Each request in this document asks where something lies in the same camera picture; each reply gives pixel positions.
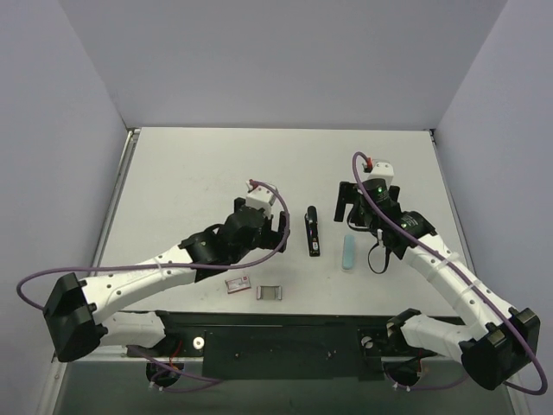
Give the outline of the black stapler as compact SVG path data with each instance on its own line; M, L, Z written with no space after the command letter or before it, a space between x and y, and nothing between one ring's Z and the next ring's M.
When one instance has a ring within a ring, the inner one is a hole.
M321 256L321 246L318 230L318 216L315 206L308 206L304 215L304 224L308 242L308 254L310 257Z

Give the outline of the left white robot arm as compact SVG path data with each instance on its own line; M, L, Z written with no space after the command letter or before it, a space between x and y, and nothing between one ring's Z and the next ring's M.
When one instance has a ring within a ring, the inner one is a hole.
M283 252L289 235L289 212L279 214L272 228L269 206L235 201L222 224L194 233L152 259L128 271L79 279L69 272L59 277L42 312L56 358L72 362L96 348L132 345L160 356L173 353L178 335L155 312L129 311L128 306L174 287L196 284L244 267L243 258L261 249Z

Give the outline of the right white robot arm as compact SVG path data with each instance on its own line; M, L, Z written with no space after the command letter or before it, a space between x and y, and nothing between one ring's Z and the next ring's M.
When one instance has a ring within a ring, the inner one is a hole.
M422 348L459 362L486 390L505 384L537 352L540 319L498 297L460 261L418 212L403 211L399 188L382 178L341 182L334 219L377 239L422 275L462 320L454 325L408 309L386 324L388 348L404 354Z

